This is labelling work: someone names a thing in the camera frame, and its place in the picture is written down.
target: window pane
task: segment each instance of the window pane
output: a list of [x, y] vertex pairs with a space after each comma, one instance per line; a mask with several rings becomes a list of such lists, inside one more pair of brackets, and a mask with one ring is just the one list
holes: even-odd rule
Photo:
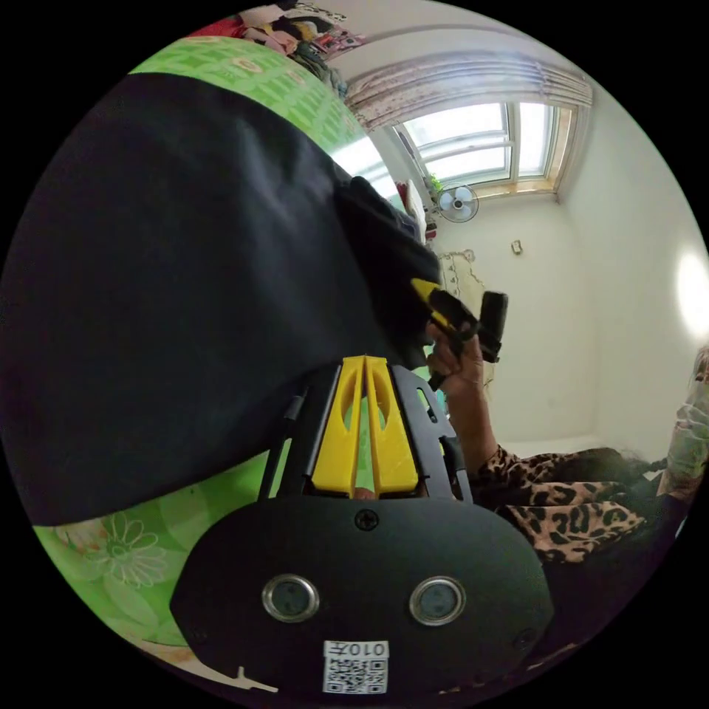
[[394, 184], [394, 180], [389, 175], [380, 177], [379, 179], [373, 179], [370, 184], [384, 199], [390, 199], [395, 194], [399, 193], [397, 186]]
[[547, 164], [547, 107], [543, 103], [520, 103], [520, 177], [544, 174]]
[[332, 155], [332, 159], [353, 177], [384, 164], [382, 156], [369, 138], [361, 138], [356, 143], [341, 148]]
[[[503, 172], [507, 150], [508, 148], [490, 148], [488, 150], [461, 153], [460, 155], [452, 155], [451, 157], [443, 157], [440, 160], [427, 162], [426, 167], [431, 174], [441, 181], [474, 173]], [[498, 177], [495, 175], [491, 179], [498, 179]]]
[[499, 103], [484, 103], [480, 106], [464, 106], [414, 118], [404, 124], [417, 147], [448, 140], [458, 135], [501, 131], [502, 106]]
[[506, 136], [476, 137], [474, 135], [452, 140], [449, 143], [436, 143], [430, 148], [421, 148], [419, 153], [424, 160], [434, 160], [444, 153], [457, 150], [470, 150], [471, 148], [481, 148], [483, 145], [499, 145], [504, 143]]

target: floral pattern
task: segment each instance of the floral pattern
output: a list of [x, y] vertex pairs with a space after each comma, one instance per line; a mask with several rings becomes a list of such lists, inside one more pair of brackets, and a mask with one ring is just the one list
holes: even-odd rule
[[116, 580], [135, 589], [165, 580], [165, 550], [157, 546], [156, 534], [145, 532], [140, 520], [128, 521], [124, 513], [113, 515], [109, 531], [96, 540], [100, 546], [86, 557], [103, 574], [113, 574]]
[[79, 552], [87, 549], [100, 549], [106, 539], [106, 530], [100, 519], [89, 519], [78, 524], [65, 524], [62, 527], [52, 527], [52, 531], [67, 547], [73, 547]]

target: screw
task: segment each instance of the screw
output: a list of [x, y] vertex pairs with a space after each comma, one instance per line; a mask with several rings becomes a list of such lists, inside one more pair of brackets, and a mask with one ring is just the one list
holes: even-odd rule
[[379, 517], [373, 510], [360, 510], [354, 517], [354, 524], [363, 532], [371, 532], [379, 524]]
[[526, 650], [535, 640], [537, 634], [533, 628], [526, 628], [523, 630], [512, 643], [512, 647], [515, 650]]

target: leopard print clothing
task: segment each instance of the leopard print clothing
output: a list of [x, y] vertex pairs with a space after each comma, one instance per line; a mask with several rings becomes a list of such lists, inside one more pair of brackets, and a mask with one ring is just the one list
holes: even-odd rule
[[548, 453], [522, 460], [498, 447], [470, 481], [473, 496], [517, 527], [543, 561], [577, 564], [645, 524], [623, 504], [627, 486], [604, 479], [608, 468], [603, 465], [594, 466], [601, 470], [596, 479], [569, 479], [573, 464], [591, 455], [602, 462], [604, 457], [613, 460], [614, 451]]

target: curtain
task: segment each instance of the curtain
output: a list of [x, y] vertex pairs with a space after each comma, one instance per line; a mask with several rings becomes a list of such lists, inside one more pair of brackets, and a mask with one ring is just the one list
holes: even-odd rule
[[367, 131], [474, 103], [592, 104], [574, 75], [517, 52], [447, 52], [390, 64], [349, 84], [345, 103]]

